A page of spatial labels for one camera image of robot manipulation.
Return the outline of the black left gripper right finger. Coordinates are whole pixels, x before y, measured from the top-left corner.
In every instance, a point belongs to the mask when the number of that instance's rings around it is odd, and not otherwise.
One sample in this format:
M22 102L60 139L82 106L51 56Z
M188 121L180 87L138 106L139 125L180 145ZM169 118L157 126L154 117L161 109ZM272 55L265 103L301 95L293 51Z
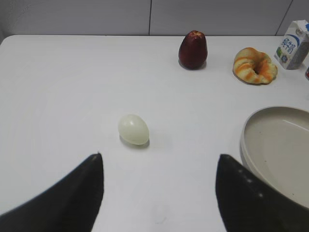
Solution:
M307 232L308 208L256 177L231 155L221 154L215 194L228 232Z

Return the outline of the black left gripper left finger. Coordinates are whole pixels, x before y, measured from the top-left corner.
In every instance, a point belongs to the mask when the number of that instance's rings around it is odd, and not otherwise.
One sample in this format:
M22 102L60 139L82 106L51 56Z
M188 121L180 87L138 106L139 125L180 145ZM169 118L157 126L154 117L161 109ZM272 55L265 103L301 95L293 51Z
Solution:
M68 175L0 217L2 232L90 232L104 195L103 158L90 155Z

